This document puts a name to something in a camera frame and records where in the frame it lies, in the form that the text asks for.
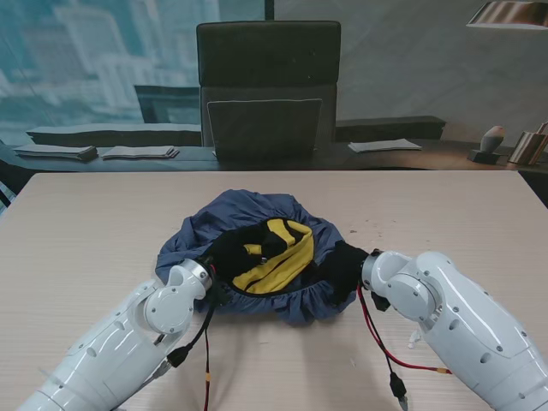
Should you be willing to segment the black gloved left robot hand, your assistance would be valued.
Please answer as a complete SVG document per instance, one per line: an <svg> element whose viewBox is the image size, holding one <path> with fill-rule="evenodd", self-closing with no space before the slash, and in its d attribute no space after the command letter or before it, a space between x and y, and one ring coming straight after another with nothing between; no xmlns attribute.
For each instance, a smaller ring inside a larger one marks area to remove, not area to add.
<svg viewBox="0 0 548 411"><path fill-rule="evenodd" d="M205 252L217 275L226 283L262 264L262 253L251 254L246 245L259 245L264 230L253 225L223 232Z"/></svg>

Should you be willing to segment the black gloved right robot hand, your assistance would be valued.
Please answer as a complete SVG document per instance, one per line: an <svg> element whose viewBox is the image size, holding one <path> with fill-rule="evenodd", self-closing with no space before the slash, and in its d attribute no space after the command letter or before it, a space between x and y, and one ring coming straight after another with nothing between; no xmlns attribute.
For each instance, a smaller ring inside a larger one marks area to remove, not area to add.
<svg viewBox="0 0 548 411"><path fill-rule="evenodd" d="M362 266L369 253L345 241L337 241L319 265L319 276L332 287L330 301L340 305L360 283Z"/></svg>

